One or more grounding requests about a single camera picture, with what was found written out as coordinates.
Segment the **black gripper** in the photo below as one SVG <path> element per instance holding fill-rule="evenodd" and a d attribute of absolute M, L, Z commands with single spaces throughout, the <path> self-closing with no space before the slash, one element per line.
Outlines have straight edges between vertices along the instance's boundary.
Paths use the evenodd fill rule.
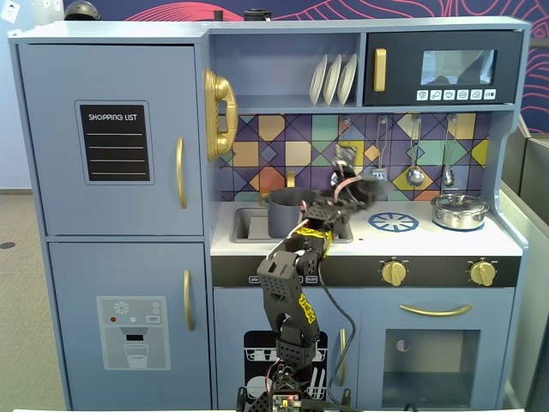
<path fill-rule="evenodd" d="M 368 210 L 373 205 L 372 197 L 365 197 L 362 179 L 345 179 L 336 186 L 336 200 L 320 199 L 308 206 L 305 212 L 307 227 L 323 232 L 337 232 L 345 227 L 350 215 Z"/>

